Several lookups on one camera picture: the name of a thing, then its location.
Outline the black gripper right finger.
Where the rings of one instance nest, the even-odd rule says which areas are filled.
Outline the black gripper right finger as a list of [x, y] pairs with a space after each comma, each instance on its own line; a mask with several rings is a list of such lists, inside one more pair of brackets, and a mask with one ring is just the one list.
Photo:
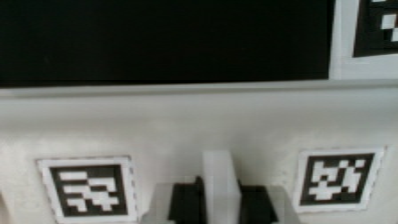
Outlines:
[[240, 224], [272, 224], [279, 221], [266, 187], [240, 184]]

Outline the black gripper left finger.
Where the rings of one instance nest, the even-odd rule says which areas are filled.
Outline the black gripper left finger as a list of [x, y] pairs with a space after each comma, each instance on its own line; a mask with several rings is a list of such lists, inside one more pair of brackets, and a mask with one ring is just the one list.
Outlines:
[[195, 177], [192, 183], [176, 183], [172, 186], [167, 220], [174, 224], [206, 224], [204, 182], [201, 177]]

